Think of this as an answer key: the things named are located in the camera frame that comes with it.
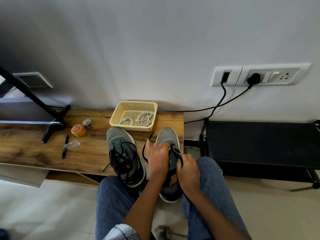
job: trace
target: black plug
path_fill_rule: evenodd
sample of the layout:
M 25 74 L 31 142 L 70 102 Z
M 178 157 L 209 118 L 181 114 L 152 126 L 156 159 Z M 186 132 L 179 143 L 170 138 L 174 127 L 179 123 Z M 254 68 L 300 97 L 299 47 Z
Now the black plug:
M 250 76 L 247 79 L 247 83 L 249 84 L 248 89 L 252 88 L 253 85 L 260 83 L 260 74 L 259 73 L 253 73 L 252 76 Z

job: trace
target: hand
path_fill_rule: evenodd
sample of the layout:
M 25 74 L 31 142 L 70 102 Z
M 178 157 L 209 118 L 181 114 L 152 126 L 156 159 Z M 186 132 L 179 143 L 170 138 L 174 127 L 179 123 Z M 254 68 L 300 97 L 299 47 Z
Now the hand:
M 200 191 L 200 171 L 191 154 L 182 154 L 183 167 L 180 159 L 177 161 L 177 176 L 184 194 L 190 199 Z
M 150 147 L 150 141 L 146 142 L 146 155 L 150 168 L 150 180 L 160 180 L 165 182 L 169 171 L 169 151 L 170 145 L 165 142 L 155 142 Z

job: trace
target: person's left hand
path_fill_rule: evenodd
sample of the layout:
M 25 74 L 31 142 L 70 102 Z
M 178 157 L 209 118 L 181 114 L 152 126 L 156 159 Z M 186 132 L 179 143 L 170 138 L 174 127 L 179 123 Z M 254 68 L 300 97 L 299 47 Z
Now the person's left hand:
M 150 168 L 150 179 L 164 181 L 169 170 L 170 145 L 165 142 L 155 142 L 150 146 L 150 141 L 146 142 L 146 155 Z

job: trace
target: wooden tabletop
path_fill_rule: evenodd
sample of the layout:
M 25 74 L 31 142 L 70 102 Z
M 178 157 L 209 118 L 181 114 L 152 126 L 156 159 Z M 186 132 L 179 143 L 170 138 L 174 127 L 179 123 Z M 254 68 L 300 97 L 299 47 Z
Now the wooden tabletop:
M 111 127 L 109 120 L 113 111 L 74 110 L 65 116 L 66 127 L 56 131 L 46 144 L 41 143 L 46 130 L 43 125 L 0 124 L 0 164 L 21 165 L 37 168 L 89 173 L 98 175 L 115 175 L 109 164 L 109 150 L 106 132 Z M 73 125 L 81 124 L 89 118 L 92 127 L 87 133 L 76 138 L 70 130 Z M 154 142 L 164 127 L 171 127 L 178 135 L 180 151 L 183 151 L 183 113 L 158 112 L 153 126 Z M 138 155 L 142 161 L 142 148 L 151 132 L 128 131 L 134 138 Z M 61 159 L 66 136 L 69 142 L 78 140 L 81 145 L 67 150 L 66 158 Z

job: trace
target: cable outlet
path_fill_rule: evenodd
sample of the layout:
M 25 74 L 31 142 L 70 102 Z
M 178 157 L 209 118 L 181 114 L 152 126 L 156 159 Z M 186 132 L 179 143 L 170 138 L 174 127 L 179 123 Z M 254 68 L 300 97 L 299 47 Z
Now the cable outlet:
M 309 69 L 311 63 L 297 64 L 267 64 L 243 66 L 236 86 L 248 86 L 247 79 L 254 73 L 259 73 L 261 82 L 256 86 L 294 85 Z
M 241 74 L 242 66 L 217 66 L 214 70 L 211 86 L 235 86 Z

